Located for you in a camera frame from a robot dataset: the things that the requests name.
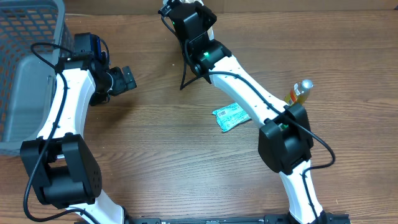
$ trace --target bottle cap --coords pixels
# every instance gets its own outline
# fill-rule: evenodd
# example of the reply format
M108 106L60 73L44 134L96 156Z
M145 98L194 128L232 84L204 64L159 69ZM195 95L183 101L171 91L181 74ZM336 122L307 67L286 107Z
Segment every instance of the bottle cap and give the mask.
M303 80L301 82L301 86L307 90L310 90L313 87L312 81L311 80Z

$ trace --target perforated basket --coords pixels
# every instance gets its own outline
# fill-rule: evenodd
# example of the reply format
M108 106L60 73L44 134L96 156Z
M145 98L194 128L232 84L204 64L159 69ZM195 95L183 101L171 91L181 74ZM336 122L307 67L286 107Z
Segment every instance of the perforated basket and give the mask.
M55 72L30 51L35 42L73 50L62 0L0 0L0 154L18 155L22 141L36 139L50 111ZM56 64L64 52L38 53Z

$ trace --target plastic bottle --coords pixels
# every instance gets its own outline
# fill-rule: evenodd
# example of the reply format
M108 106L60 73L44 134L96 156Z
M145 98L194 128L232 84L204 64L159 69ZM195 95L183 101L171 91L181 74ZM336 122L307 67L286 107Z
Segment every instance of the plastic bottle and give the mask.
M303 80L302 82L294 84L293 89L291 89L290 93L285 97L285 102L290 106L294 103L303 105L308 99L312 87L313 84L311 80Z

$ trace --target wood grain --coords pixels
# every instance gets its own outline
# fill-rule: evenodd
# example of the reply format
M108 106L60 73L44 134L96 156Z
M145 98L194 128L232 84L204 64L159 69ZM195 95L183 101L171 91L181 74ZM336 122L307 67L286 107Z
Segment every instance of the wood grain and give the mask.
M86 15L156 14L162 0L64 0L67 13ZM393 10L398 0L204 0L213 12Z
M394 11L272 12L220 14L215 24L216 38L275 96L314 81L305 104L312 130L337 156L312 174L317 197L352 223L398 222L397 20ZM258 156L252 121L221 133L211 112L233 101L204 80L178 90L182 57L158 16L69 17L67 24L100 35L112 66L130 65L138 84L90 107L86 119L85 140L116 203L134 217L287 212L279 176ZM312 154L314 164L330 160L319 144ZM0 164L0 223L29 223L22 162L2 156ZM33 193L30 206L40 217L56 212Z

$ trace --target black and white robotic arm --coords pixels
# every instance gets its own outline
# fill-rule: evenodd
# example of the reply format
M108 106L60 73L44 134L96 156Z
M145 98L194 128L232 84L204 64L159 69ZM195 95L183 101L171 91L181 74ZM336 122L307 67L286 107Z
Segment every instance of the black and white robotic arm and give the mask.
M301 105L287 106L244 71L231 51L214 39L211 27L216 22L216 16L203 3L165 0L159 13L172 20L175 35L192 72L232 97L259 128L259 154L271 170L279 173L290 208L288 215L266 215L264 219L257 220L264 224L349 223L347 215L336 216L323 211L309 171L305 173L308 191L305 189L302 175L310 167L313 140L311 135L290 125L285 119L289 117L310 130L305 109ZM88 223L160 224L158 218L132 219L126 209L106 195L102 189L100 167L83 140L88 105L109 101L110 96L136 87L129 67L124 67L123 72L118 67L109 68L109 54L101 52L100 42L102 40L95 35L78 34L75 36L74 54L60 58L56 66L57 90L47 122L36 140L23 142L21 158L29 176L39 165L32 186L39 202L44 205L52 204L59 209L76 212ZM61 72L68 91L58 126L50 138L63 101ZM281 128L283 123L289 126ZM49 150L40 161L38 158L45 142L49 142ZM67 165L50 167L49 164L57 159L65 159Z

